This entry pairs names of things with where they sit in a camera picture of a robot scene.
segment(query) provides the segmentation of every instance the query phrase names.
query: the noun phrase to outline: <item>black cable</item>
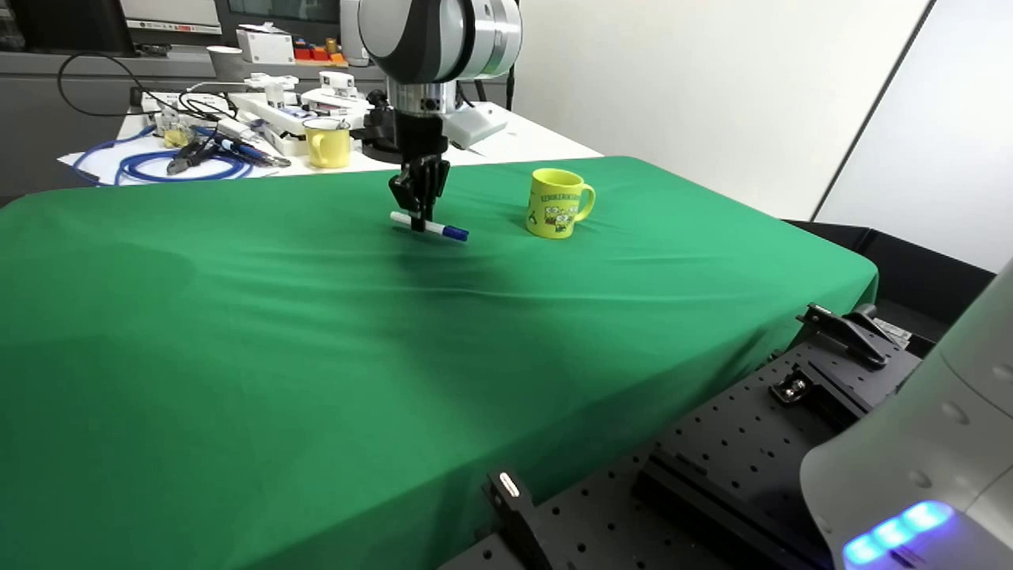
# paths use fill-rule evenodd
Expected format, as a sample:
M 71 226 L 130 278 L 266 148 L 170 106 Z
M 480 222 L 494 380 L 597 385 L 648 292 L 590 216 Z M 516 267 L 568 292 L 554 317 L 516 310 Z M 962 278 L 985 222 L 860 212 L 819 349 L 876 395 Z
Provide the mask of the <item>black cable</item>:
M 465 94 L 461 85 L 457 85 L 457 97 L 465 100 L 467 109 L 476 109 L 476 100 Z
M 516 85 L 516 63 L 506 73 L 506 111 L 513 111 L 513 85 Z
M 78 51 L 78 53 L 71 53 L 71 57 L 60 63 L 60 71 L 58 71 L 60 100 L 64 100 L 65 109 L 73 109 L 75 113 L 85 113 L 85 117 L 122 117 L 122 111 L 105 113 L 105 111 L 87 111 L 87 109 L 78 109 L 75 100 L 71 100 L 65 85 L 64 85 L 64 75 L 65 75 L 65 66 L 75 63 L 78 57 L 102 57 L 102 60 L 108 60 L 108 63 L 118 63 L 141 94 L 153 94 L 162 109 L 168 106 L 168 100 L 162 100 L 155 92 L 150 92 L 150 90 L 134 75 L 134 71 L 130 71 L 122 60 L 118 60 L 118 57 L 111 57 L 111 53 Z
M 483 94 L 483 82 L 479 82 L 479 78 L 476 78 L 476 92 L 479 92 L 479 100 L 488 100 L 488 94 Z
M 814 210 L 811 222 L 817 222 L 817 218 L 819 218 L 819 212 L 822 212 L 822 206 L 825 206 L 825 201 L 828 201 L 828 194 L 832 194 L 836 180 L 844 175 L 844 165 L 851 161 L 851 154 L 853 154 L 853 148 L 859 148 L 859 144 L 860 144 L 860 136 L 864 136 L 867 122 L 869 122 L 869 121 L 875 121 L 875 113 L 881 111 L 881 106 L 882 106 L 882 97 L 886 97 L 886 92 L 890 92 L 890 85 L 891 85 L 891 78 L 896 78 L 900 66 L 907 60 L 907 51 L 913 51 L 914 37 L 922 34 L 922 25 L 923 25 L 923 18 L 932 15 L 932 11 L 935 11 L 935 7 L 936 7 L 936 0 L 926 0 L 926 4 L 923 4 L 923 11 L 922 11 L 922 15 L 919 15 L 919 21 L 914 21 L 914 30 L 913 30 L 913 34 L 907 34 L 907 41 L 906 41 L 906 47 L 900 51 L 900 57 L 891 60 L 891 71 L 886 73 L 886 82 L 881 85 L 881 92 L 876 92 L 875 106 L 867 109 L 867 113 L 864 113 L 864 121 L 860 121 L 860 127 L 859 127 L 859 133 L 853 133 L 853 140 L 851 140 L 848 152 L 844 152 L 844 154 L 842 154 L 842 161 L 836 165 L 836 170 L 832 170 L 832 178 L 828 178 L 828 185 L 825 185 L 825 190 L 822 190 L 822 197 L 819 197 L 819 202 L 817 202 L 817 210 Z

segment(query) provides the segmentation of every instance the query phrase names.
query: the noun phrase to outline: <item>green cloth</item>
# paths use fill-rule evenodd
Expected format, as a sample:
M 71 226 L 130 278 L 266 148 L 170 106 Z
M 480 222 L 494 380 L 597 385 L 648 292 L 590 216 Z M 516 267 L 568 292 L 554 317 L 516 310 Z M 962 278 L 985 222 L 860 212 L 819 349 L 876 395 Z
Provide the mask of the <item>green cloth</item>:
M 572 242 L 532 165 L 58 190 L 0 210 L 0 567 L 436 567 L 480 484 L 549 496 L 755 367 L 875 267 L 635 158 Z

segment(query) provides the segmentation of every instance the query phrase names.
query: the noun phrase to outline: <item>table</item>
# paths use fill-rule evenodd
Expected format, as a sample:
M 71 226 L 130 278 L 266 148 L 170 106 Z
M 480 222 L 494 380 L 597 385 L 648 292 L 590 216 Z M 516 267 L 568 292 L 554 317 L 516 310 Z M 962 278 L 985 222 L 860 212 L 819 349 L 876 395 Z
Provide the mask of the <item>table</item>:
M 576 140 L 568 140 L 494 100 L 476 100 L 476 109 L 501 121 L 504 130 L 476 144 L 470 148 L 445 148 L 448 165 L 558 161 L 558 158 L 597 154 L 596 148 Z M 141 133 L 141 117 L 125 113 L 118 140 L 134 140 L 136 133 Z M 138 152 L 164 152 L 164 146 L 155 136 L 141 136 L 125 146 L 99 148 L 78 168 L 95 175 L 102 185 L 114 185 L 121 161 Z M 64 165 L 75 165 L 75 158 L 78 152 L 60 154 Z M 397 168 L 399 165 L 368 158 L 355 144 L 349 165 L 337 170 L 316 170 L 316 168 L 308 168 L 299 158 L 294 158 L 292 168 L 254 168 L 250 178 L 308 178 L 308 175 L 352 175 L 352 170 L 397 170 Z M 222 165 L 194 168 L 191 178 L 201 178 L 215 170 L 222 170 Z
M 36 194 L 0 212 L 0 567 L 436 567 L 788 344 L 875 267 L 635 158 L 572 242 L 536 165 Z

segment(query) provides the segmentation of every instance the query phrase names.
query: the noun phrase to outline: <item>wire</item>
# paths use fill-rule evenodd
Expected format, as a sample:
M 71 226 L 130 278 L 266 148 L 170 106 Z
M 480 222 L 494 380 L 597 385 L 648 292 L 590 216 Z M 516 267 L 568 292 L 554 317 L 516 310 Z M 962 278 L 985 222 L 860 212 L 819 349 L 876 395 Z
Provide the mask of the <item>wire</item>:
M 476 78 L 476 92 L 479 92 L 479 100 L 488 100 L 488 94 L 483 94 L 483 82 L 479 82 L 479 78 Z
M 457 97 L 465 100 L 467 109 L 476 109 L 476 100 L 465 94 L 461 85 L 457 85 Z
M 125 144 L 141 140 L 150 133 L 155 133 L 155 127 L 144 127 L 144 130 L 138 130 L 136 136 L 125 136 L 125 140 L 111 140 L 111 144 L 102 144 L 102 146 L 93 146 L 71 168 L 78 170 L 95 152 L 125 146 Z
M 516 66 L 506 73 L 506 111 L 513 111 L 513 85 L 516 85 Z
M 222 161 L 226 168 L 215 175 L 201 175 L 201 178 L 162 178 L 162 175 L 150 175 L 141 170 L 141 165 L 150 161 L 170 161 L 177 158 L 177 152 L 141 152 L 141 154 L 125 154 L 118 168 L 114 188 L 122 185 L 122 178 L 136 178 L 136 180 L 150 180 L 150 185 L 186 185 L 186 180 L 234 180 L 234 178 L 247 178 L 254 170 L 250 161 L 236 161 L 227 154 L 219 154 L 215 161 Z
M 250 85 L 247 82 L 194 82 L 194 85 L 186 85 L 186 92 L 201 92 L 201 90 L 231 90 L 231 85 L 236 85 L 236 90 L 245 90 L 245 92 L 250 92 Z
M 844 148 L 842 161 L 836 165 L 836 170 L 832 170 L 828 185 L 822 188 L 822 194 L 819 194 L 817 206 L 814 206 L 814 212 L 811 212 L 811 222 L 817 222 L 817 218 L 819 218 L 819 212 L 822 212 L 822 206 L 825 206 L 825 201 L 828 201 L 828 194 L 836 190 L 836 180 L 840 180 L 840 178 L 844 175 L 844 168 L 851 165 L 851 154 L 853 154 L 859 144 L 864 140 L 864 133 L 867 133 L 869 121 L 875 121 L 875 117 L 881 117 L 881 106 L 882 106 L 886 92 L 891 90 L 896 73 L 900 73 L 900 71 L 901 71 L 901 63 L 907 60 L 907 51 L 913 51 L 913 47 L 914 47 L 914 41 L 922 37 L 922 30 L 923 30 L 926 15 L 935 14 L 935 7 L 936 7 L 936 0 L 926 0 L 926 4 L 923 4 L 923 11 L 922 11 L 922 15 L 919 15 L 919 21 L 914 21 L 914 30 L 913 30 L 907 41 L 901 44 L 900 57 L 891 60 L 891 66 L 890 66 L 890 73 L 886 73 L 886 82 L 881 85 L 881 92 L 876 92 L 875 106 L 867 109 L 867 113 L 864 113 L 860 127 L 853 130 L 853 136 L 851 136 L 851 144 L 848 144 L 848 148 Z
M 118 57 L 111 57 L 111 53 L 78 51 L 78 53 L 71 53 L 71 57 L 60 63 L 60 71 L 58 71 L 60 100 L 64 100 L 65 109 L 73 109 L 75 113 L 85 113 L 85 117 L 122 117 L 122 111 L 105 113 L 105 111 L 78 109 L 75 100 L 71 100 L 64 78 L 65 78 L 71 63 L 75 63 L 75 60 L 81 60 L 81 57 L 99 57 L 99 60 L 108 60 L 108 63 L 121 66 L 141 94 L 153 94 L 162 109 L 168 106 L 164 97 L 157 97 L 155 92 L 150 92 L 150 90 L 134 75 L 134 71 L 130 71 L 122 60 L 118 60 Z
M 231 111 L 215 109 L 211 100 L 191 97 L 191 94 L 194 92 L 179 92 L 177 100 L 173 100 L 173 111 L 194 113 L 194 117 L 201 117 L 201 121 L 234 117 Z

